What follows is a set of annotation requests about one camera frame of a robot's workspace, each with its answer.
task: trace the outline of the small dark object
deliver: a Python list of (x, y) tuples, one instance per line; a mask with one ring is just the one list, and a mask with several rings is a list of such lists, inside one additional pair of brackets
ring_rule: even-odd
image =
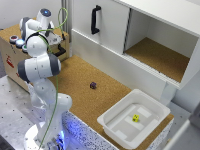
[(96, 84), (95, 82), (92, 82), (92, 83), (90, 84), (90, 88), (91, 88), (91, 89), (96, 89), (96, 88), (97, 88), (97, 84)]

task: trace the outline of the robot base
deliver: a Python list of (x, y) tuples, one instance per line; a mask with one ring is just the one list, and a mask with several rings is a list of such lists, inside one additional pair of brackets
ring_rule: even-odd
[[(42, 127), (44, 125), (44, 122), (40, 122), (40, 126)], [(36, 135), (38, 133), (38, 129), (37, 126), (34, 125), (32, 126), (25, 134), (24, 137), (24, 150), (38, 150), (39, 146), (40, 146), (40, 142), (38, 140), (36, 140)], [(65, 134), (65, 145), (66, 147), (68, 147), (69, 145), (69, 137), (66, 136)], [(47, 144), (43, 144), (43, 146), (40, 148), (40, 150), (49, 150), (49, 147), (47, 146)]]

